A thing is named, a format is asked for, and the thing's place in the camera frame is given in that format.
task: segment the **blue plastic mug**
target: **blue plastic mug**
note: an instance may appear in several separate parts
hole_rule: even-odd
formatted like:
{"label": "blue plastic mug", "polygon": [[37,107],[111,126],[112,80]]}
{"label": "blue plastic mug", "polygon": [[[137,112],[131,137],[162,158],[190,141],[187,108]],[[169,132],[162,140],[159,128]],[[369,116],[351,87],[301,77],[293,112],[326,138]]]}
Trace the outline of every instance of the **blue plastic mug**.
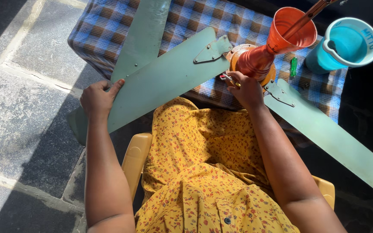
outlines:
{"label": "blue plastic mug", "polygon": [[306,56],[306,66],[315,74],[373,61],[373,28],[360,19],[341,18],[326,29],[323,39]]}

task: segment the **plastic chair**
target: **plastic chair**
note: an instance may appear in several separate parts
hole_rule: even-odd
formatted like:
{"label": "plastic chair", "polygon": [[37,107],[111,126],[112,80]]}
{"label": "plastic chair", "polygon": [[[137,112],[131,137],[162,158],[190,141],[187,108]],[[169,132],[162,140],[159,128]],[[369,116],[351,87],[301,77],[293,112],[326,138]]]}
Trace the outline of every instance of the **plastic chair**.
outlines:
{"label": "plastic chair", "polygon": [[[135,198],[136,189],[138,188],[139,179],[143,171],[143,164],[149,154],[151,142],[152,134],[150,133],[134,135],[123,159],[122,170],[128,180],[132,201]],[[330,207],[334,209],[335,187],[333,184],[315,176],[313,178]]]}

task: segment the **woman's left hand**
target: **woman's left hand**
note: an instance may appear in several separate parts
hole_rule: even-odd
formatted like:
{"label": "woman's left hand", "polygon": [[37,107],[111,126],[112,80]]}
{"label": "woman's left hand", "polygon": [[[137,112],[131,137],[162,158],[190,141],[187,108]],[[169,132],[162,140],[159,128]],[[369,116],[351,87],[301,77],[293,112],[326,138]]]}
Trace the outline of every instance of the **woman's left hand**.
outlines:
{"label": "woman's left hand", "polygon": [[124,79],[118,80],[113,85],[104,80],[84,89],[80,103],[89,121],[107,121],[114,98],[124,83]]}

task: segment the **green screwdriver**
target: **green screwdriver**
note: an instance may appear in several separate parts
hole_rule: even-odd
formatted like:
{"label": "green screwdriver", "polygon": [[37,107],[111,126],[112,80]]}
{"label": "green screwdriver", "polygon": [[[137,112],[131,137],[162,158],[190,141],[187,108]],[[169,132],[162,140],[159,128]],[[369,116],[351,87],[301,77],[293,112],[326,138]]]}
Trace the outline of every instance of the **green screwdriver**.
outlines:
{"label": "green screwdriver", "polygon": [[296,75],[296,68],[297,68],[297,57],[294,57],[291,60],[291,66],[290,66],[290,76],[294,77]]}

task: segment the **woman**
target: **woman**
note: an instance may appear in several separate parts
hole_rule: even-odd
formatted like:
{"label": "woman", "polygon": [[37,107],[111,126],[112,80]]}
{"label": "woman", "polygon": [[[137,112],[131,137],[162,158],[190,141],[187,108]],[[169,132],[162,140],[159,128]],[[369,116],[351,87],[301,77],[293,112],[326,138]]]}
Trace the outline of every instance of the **woman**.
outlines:
{"label": "woman", "polygon": [[133,217],[126,178],[107,132],[124,80],[84,90],[89,119],[88,232],[346,232],[264,105],[253,78],[230,72],[243,112],[198,109],[184,98],[154,112],[145,199]]}

